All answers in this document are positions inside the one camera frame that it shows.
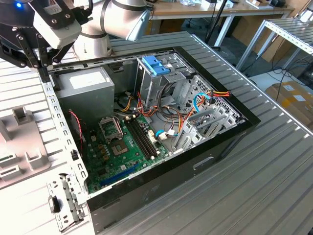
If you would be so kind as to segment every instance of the aluminum extrusion table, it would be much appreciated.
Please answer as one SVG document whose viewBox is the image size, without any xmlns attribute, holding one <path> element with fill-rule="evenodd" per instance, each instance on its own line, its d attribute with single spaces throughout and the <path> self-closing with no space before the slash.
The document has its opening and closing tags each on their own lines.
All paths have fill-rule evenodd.
<svg viewBox="0 0 313 235">
<path fill-rule="evenodd" d="M 298 47 L 289 60 L 284 64 L 283 69 L 290 64 L 300 50 L 305 51 L 309 55 L 313 54 L 313 25 L 303 23 L 299 19 L 294 18 L 264 20 L 242 55 L 236 69 L 240 70 L 242 68 L 265 28 L 270 29 L 272 32 L 260 49 L 258 53 L 259 56 L 262 55 L 263 51 L 269 46 L 275 34 L 278 34 Z"/>
<path fill-rule="evenodd" d="M 113 40 L 116 54 L 182 46 L 262 121 L 230 155 L 109 227 L 104 235 L 299 234 L 313 226 L 313 134 L 196 36 L 186 32 Z M 66 60 L 75 60 L 73 53 Z M 52 167 L 2 189 L 3 234 L 58 234 L 45 183 L 68 165 L 35 72 L 0 63 L 0 115 L 35 114 Z M 90 235 L 88 218 L 67 235 Z"/>
</svg>

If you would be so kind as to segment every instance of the blue cable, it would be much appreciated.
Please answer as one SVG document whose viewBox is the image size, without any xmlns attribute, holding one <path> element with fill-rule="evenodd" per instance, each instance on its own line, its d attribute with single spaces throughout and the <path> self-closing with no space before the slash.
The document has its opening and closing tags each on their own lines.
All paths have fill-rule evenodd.
<svg viewBox="0 0 313 235">
<path fill-rule="evenodd" d="M 206 93 L 199 93 L 199 94 L 196 94 L 195 95 L 195 97 L 194 97 L 194 107 L 195 107 L 195 110 L 197 111 L 197 113 L 199 112 L 199 108 L 198 108 L 198 106 L 197 106 L 197 96 L 201 96 L 201 95 L 203 95 L 205 98 L 207 98 L 207 99 L 210 99 L 211 97 L 208 95 L 208 94 L 206 94 Z"/>
<path fill-rule="evenodd" d="M 160 131 L 156 132 L 156 137 L 157 137 L 159 134 L 163 133 L 163 132 L 165 132 L 165 131 L 160 130 Z"/>
</svg>

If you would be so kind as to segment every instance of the chip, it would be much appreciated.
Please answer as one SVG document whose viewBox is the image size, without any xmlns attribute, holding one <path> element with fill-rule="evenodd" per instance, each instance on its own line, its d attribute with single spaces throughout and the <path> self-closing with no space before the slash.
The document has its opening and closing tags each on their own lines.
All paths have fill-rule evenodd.
<svg viewBox="0 0 313 235">
<path fill-rule="evenodd" d="M 107 173 L 107 170 L 105 170 L 104 168 L 98 170 L 98 175 L 105 175 Z"/>
<path fill-rule="evenodd" d="M 128 152 L 128 148 L 123 140 L 115 141 L 114 143 L 112 143 L 111 149 L 113 150 L 113 153 L 116 156 Z"/>
</svg>

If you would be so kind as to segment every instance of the yellow wire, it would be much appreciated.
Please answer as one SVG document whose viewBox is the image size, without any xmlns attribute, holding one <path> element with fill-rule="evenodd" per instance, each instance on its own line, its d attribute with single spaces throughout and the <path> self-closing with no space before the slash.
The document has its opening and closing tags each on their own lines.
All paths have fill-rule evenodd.
<svg viewBox="0 0 313 235">
<path fill-rule="evenodd" d="M 129 97 L 129 100 L 128 100 L 128 104 L 127 104 L 127 106 L 126 106 L 126 108 L 125 109 L 122 109 L 121 111 L 122 112 L 126 112 L 127 110 L 129 110 L 129 108 L 130 108 L 130 105 L 131 105 L 131 97 Z"/>
</svg>

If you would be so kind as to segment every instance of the robotic arm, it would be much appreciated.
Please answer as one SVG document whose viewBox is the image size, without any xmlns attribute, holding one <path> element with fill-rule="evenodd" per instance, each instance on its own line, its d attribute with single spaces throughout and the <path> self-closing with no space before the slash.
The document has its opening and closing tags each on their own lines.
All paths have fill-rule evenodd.
<svg viewBox="0 0 313 235">
<path fill-rule="evenodd" d="M 144 0 L 75 0 L 71 10 L 63 0 L 53 1 L 49 5 L 49 0 L 0 0 L 0 58 L 44 75 L 77 38 L 78 45 L 93 45 L 98 52 L 94 57 L 108 55 L 107 33 L 135 41 L 150 15 Z M 100 52 L 104 42 L 106 48 Z"/>
</svg>

